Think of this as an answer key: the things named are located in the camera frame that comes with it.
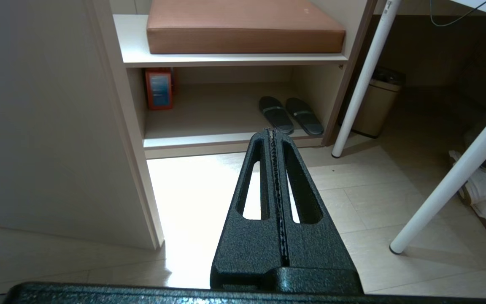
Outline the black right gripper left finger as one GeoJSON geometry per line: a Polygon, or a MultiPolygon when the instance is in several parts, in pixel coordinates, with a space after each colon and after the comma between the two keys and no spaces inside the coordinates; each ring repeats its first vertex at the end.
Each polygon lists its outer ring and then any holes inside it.
{"type": "Polygon", "coordinates": [[[249,141],[211,265],[213,289],[261,289],[269,271],[289,263],[276,135],[264,129],[249,141]],[[243,213],[256,163],[260,166],[260,219],[251,220],[243,213]]]}

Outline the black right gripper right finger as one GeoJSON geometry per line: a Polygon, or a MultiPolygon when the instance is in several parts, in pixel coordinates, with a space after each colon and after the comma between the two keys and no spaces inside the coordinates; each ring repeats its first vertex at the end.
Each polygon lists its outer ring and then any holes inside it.
{"type": "Polygon", "coordinates": [[[295,144],[272,131],[281,267],[272,271],[285,293],[361,295],[359,275],[295,144]]]}

